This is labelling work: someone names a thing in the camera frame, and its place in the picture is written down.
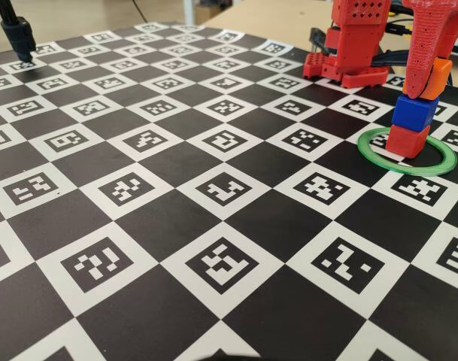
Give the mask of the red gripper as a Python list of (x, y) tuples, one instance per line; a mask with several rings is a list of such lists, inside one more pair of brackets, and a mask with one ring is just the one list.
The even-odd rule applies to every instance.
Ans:
[(448, 59), (458, 38), (458, 0), (403, 0), (414, 26), (403, 93), (411, 99), (436, 99), (452, 66)]

